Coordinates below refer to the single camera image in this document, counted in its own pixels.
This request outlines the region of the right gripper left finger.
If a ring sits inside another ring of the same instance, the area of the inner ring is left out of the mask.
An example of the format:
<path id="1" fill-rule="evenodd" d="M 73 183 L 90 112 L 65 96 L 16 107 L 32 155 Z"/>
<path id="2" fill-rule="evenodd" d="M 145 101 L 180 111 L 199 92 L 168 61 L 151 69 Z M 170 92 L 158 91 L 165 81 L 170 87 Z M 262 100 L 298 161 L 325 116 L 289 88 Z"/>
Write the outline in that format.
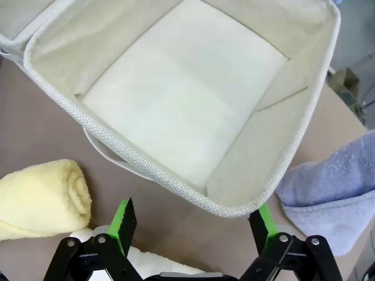
<path id="1" fill-rule="evenodd" d="M 127 258 L 136 226 L 132 199 L 122 200 L 108 231 L 85 242 L 75 237 L 60 241 L 44 280 L 90 280 L 99 270 L 110 280 L 142 280 Z"/>

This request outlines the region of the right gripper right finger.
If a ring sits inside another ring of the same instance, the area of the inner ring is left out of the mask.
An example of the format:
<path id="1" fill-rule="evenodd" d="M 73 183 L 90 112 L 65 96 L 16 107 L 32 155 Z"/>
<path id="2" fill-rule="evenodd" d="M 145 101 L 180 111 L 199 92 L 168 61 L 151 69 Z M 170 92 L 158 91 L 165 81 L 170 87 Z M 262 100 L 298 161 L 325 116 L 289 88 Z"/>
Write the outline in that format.
<path id="1" fill-rule="evenodd" d="M 282 270 L 293 272 L 297 280 L 342 280 L 328 241 L 321 235 L 304 241 L 280 232 L 266 204 L 250 214 L 258 257 L 240 280 L 275 280 Z"/>

